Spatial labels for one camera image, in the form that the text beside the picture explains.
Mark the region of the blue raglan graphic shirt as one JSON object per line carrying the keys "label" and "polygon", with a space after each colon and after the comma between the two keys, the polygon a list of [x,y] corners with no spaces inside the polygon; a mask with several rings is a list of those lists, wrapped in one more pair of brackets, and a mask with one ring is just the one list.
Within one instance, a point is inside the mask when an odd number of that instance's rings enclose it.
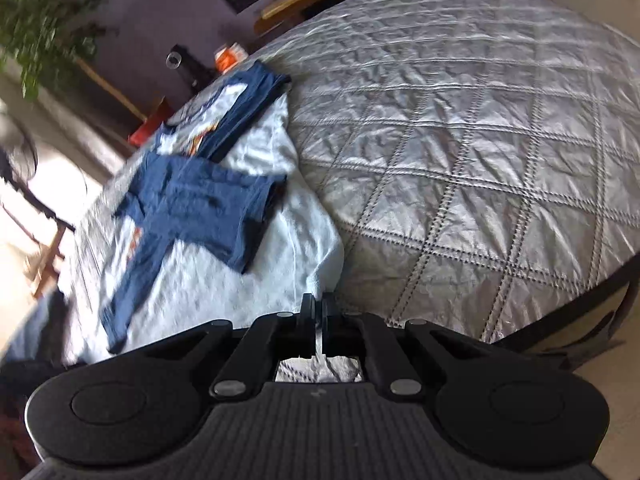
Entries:
{"label": "blue raglan graphic shirt", "polygon": [[245,328],[336,289],[344,246],[300,172],[290,85],[262,62],[239,70],[164,122],[104,186],[61,276],[66,363],[216,318]]}

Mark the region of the black cylindrical speaker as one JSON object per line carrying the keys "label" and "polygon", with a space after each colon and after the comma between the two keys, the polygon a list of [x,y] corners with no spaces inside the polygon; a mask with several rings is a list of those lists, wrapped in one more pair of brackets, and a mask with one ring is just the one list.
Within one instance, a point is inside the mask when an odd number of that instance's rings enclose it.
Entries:
{"label": "black cylindrical speaker", "polygon": [[201,63],[181,44],[175,44],[165,58],[168,70],[177,73],[186,83],[192,94],[198,94],[215,79],[216,72]]}

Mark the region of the silver quilted table cover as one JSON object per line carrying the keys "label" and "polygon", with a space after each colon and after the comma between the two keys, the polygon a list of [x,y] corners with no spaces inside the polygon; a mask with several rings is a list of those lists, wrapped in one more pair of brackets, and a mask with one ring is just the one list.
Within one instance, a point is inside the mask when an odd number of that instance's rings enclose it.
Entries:
{"label": "silver quilted table cover", "polygon": [[256,58],[291,85],[230,152],[288,189],[237,274],[176,243],[127,350],[335,292],[485,342],[639,252],[639,47],[549,0],[346,0]]}

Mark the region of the red plant pot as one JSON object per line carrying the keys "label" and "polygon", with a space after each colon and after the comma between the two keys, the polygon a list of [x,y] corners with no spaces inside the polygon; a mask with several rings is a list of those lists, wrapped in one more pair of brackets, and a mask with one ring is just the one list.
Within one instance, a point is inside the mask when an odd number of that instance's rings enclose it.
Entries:
{"label": "red plant pot", "polygon": [[175,113],[174,109],[168,102],[166,96],[163,96],[158,102],[157,106],[152,111],[152,114],[145,119],[143,124],[137,128],[134,133],[128,136],[128,143],[135,148],[140,148],[152,134],[160,128],[163,122],[166,122],[168,118]]}

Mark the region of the green plant foliage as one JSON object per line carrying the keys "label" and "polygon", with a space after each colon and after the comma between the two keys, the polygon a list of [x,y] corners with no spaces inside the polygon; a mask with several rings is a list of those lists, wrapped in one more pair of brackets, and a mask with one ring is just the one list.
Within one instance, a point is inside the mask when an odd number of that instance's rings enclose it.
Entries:
{"label": "green plant foliage", "polygon": [[37,99],[41,87],[60,88],[75,66],[96,57],[99,41],[116,28],[96,19],[108,0],[1,0],[1,64],[20,69],[22,97]]}

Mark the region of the wooden chair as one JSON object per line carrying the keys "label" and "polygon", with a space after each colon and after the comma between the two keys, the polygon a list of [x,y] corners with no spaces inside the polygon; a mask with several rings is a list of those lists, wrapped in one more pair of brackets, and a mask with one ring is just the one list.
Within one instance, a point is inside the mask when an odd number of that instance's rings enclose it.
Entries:
{"label": "wooden chair", "polygon": [[65,260],[65,255],[61,252],[60,245],[67,231],[74,232],[75,228],[58,218],[56,214],[48,217],[55,223],[56,229],[52,240],[48,244],[43,243],[32,231],[18,220],[15,214],[9,210],[5,204],[1,204],[1,210],[16,225],[24,237],[37,247],[36,252],[27,254],[25,258],[25,276],[29,280],[30,296],[40,299],[51,283],[56,283],[60,277],[60,271],[55,263]]}

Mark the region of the black standing fan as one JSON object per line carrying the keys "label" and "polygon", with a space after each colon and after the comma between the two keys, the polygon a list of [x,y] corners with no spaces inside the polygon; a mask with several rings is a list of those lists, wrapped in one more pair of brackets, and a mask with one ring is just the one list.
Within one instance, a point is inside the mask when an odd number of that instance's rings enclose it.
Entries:
{"label": "black standing fan", "polygon": [[61,223],[74,232],[75,227],[58,215],[29,189],[28,181],[36,174],[38,153],[35,142],[19,122],[10,115],[1,114],[1,180],[11,185],[40,214]]}

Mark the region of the orange white tissue box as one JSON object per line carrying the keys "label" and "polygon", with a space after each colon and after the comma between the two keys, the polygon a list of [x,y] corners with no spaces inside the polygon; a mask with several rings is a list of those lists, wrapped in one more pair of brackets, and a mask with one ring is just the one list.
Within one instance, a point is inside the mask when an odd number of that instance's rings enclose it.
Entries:
{"label": "orange white tissue box", "polygon": [[224,46],[215,53],[215,68],[218,73],[225,74],[247,58],[247,52],[239,44]]}

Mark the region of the plant trunk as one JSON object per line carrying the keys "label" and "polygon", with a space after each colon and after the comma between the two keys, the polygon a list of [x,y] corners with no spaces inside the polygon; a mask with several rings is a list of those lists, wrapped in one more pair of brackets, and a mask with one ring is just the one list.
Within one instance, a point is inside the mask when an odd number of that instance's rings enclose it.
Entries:
{"label": "plant trunk", "polygon": [[136,104],[130,101],[120,90],[118,90],[114,84],[111,84],[104,77],[102,77],[98,72],[96,72],[91,65],[85,61],[83,58],[79,56],[74,57],[74,63],[102,90],[107,92],[112,98],[114,98],[120,105],[126,108],[128,112],[134,115],[135,118],[138,118],[140,122],[145,122],[148,119],[142,110],[137,107]]}

